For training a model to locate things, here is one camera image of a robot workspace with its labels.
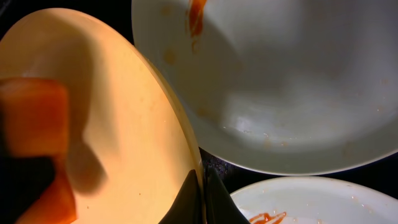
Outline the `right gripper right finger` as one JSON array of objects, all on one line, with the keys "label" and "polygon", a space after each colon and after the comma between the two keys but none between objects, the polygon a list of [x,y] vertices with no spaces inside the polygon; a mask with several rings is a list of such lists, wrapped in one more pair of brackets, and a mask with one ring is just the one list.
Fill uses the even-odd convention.
[{"label": "right gripper right finger", "polygon": [[214,168],[206,171],[205,201],[207,224],[250,224],[235,206]]}]

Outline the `yellow plate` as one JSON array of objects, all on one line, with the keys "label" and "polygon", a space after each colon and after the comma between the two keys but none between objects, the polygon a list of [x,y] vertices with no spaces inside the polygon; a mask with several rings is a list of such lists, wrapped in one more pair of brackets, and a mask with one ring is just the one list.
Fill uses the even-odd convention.
[{"label": "yellow plate", "polygon": [[[200,153],[181,104],[158,69],[109,25],[72,9],[30,13],[1,39],[1,77],[67,88],[77,223],[159,223],[191,170],[202,202]],[[202,215],[204,223],[203,202]]]}]

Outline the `green and orange sponge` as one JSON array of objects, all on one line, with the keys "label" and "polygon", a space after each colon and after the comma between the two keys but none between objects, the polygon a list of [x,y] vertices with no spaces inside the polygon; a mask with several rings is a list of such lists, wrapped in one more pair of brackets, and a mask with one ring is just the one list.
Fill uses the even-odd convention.
[{"label": "green and orange sponge", "polygon": [[1,223],[72,223],[68,93],[54,80],[1,80]]}]

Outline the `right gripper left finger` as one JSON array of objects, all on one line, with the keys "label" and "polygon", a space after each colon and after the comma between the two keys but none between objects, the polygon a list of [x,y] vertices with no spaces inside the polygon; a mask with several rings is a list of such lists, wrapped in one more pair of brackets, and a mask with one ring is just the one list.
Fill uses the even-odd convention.
[{"label": "right gripper left finger", "polygon": [[198,184],[197,173],[191,170],[171,208],[165,214],[159,224],[202,224],[201,192]]}]

